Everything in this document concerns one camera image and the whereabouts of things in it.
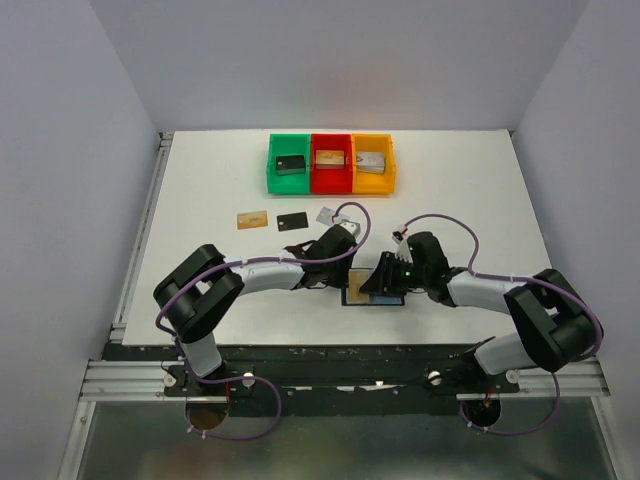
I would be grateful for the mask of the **black leather card holder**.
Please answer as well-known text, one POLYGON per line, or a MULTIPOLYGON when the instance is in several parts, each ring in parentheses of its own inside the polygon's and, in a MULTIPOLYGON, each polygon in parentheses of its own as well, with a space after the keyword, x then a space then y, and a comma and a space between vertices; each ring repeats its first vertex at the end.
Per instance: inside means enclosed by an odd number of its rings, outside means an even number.
POLYGON ((367 305, 348 305, 346 303, 346 289, 347 285, 341 289, 341 305, 342 306, 389 306, 400 307, 405 305, 403 297, 390 297, 390 296, 376 296, 370 295, 370 303, 367 305))

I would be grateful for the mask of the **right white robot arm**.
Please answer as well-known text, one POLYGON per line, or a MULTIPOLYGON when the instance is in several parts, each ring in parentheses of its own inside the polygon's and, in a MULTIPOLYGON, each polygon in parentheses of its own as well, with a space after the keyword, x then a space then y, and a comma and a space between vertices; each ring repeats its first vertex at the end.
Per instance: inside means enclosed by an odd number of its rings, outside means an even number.
POLYGON ((556 372, 596 346, 602 329, 594 325, 578 296, 556 270, 531 281, 483 279, 452 267, 438 239, 419 232, 403 239, 394 253, 381 254, 378 265, 359 288, 361 294, 402 297, 420 290, 441 305, 474 307, 507 314, 516 331, 485 340, 460 367, 460 379, 480 392, 508 370, 541 368, 556 372))

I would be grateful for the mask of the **orange plastic bin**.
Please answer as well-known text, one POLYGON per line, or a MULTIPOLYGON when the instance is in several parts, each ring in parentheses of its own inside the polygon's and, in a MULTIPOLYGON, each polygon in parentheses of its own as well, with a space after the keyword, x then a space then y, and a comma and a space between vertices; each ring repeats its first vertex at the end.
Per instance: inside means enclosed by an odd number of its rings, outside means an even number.
POLYGON ((358 195, 390 195, 395 191, 396 163, 389 134, 352 135, 353 187, 358 195))

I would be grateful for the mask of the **black credit card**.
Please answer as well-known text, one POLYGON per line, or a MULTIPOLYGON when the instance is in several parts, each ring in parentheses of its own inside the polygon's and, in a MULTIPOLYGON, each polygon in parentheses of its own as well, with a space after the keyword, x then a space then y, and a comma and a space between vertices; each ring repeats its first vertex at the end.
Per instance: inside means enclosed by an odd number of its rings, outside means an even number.
POLYGON ((306 212, 295 212, 278 215, 276 217, 276 222, 279 232, 301 230, 309 227, 306 212))

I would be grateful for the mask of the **silver card in orange bin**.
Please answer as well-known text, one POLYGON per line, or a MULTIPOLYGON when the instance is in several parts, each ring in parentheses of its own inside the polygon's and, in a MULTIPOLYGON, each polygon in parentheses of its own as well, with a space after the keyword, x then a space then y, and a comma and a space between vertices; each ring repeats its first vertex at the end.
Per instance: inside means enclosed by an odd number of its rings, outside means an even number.
POLYGON ((386 170, 386 157, 382 152, 357 151, 356 170, 361 173, 382 175, 386 170))

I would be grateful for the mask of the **black card in green bin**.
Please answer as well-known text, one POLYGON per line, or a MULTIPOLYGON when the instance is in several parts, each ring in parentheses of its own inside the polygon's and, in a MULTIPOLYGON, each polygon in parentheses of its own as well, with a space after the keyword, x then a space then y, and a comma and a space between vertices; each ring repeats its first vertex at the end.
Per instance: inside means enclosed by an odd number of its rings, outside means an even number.
POLYGON ((279 155, 275 157, 275 171, 279 176, 303 174, 307 170, 304 155, 279 155))

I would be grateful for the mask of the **gold card in red bin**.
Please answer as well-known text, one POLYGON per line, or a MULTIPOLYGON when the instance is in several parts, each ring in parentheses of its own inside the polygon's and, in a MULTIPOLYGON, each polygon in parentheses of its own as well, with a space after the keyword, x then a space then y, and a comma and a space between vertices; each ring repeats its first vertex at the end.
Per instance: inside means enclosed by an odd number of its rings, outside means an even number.
POLYGON ((345 154, 341 150, 317 150, 315 167, 317 169, 342 169, 345 166, 345 154))

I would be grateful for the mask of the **gold VIP card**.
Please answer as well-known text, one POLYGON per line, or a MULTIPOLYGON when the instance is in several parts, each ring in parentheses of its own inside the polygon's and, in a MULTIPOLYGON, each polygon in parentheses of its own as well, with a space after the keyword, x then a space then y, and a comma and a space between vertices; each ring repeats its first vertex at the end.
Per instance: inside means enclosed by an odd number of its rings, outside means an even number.
POLYGON ((267 227, 269 224, 266 210, 239 213, 236 218, 238 230, 267 227))

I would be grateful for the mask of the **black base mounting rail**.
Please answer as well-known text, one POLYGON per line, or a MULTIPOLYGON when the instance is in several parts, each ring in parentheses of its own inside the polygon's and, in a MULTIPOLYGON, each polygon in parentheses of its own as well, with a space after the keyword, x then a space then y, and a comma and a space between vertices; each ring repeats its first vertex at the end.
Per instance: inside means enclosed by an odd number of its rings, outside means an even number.
POLYGON ((168 402, 188 416, 335 417, 428 414, 455 416, 465 403, 480 424, 506 400, 596 396, 605 392, 596 360, 556 374, 517 369, 488 377, 467 367, 468 344, 226 345, 218 378, 192 377, 169 346, 104 346, 88 365, 81 390, 96 402, 168 402))

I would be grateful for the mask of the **silver credit card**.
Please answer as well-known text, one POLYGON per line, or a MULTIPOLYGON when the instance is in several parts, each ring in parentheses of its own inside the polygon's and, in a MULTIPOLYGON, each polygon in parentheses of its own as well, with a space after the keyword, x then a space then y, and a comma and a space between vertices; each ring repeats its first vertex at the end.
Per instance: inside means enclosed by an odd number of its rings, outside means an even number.
POLYGON ((316 221, 331 227, 340 222, 340 215, 333 209, 322 207, 316 217, 316 221))

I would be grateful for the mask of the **red plastic bin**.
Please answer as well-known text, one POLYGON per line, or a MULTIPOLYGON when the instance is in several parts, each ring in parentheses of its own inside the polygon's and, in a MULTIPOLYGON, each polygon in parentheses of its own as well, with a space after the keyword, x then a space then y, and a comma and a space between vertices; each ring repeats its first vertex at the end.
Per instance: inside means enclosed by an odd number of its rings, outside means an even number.
POLYGON ((345 133, 311 135, 312 194, 348 195, 353 188, 352 138, 345 133))

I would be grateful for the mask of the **green plastic bin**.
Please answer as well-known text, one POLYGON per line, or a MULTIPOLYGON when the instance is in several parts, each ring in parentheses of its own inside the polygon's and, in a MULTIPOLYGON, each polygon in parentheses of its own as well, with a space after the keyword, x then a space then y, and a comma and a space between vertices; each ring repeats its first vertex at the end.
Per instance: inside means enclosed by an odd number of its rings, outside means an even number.
POLYGON ((269 138, 267 191, 272 195, 310 193, 310 134, 275 133, 269 138))

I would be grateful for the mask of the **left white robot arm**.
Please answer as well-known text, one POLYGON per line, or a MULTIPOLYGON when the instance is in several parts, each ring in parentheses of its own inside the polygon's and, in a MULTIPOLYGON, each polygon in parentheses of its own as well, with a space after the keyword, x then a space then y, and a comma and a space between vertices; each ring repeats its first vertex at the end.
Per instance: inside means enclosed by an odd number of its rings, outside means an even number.
POLYGON ((233 260, 212 244, 189 255, 153 291, 190 364, 188 384, 201 395, 220 387, 223 359, 214 329, 238 297, 266 290, 344 287, 359 230, 358 224, 342 221, 319 239, 289 246, 268 262, 233 260))

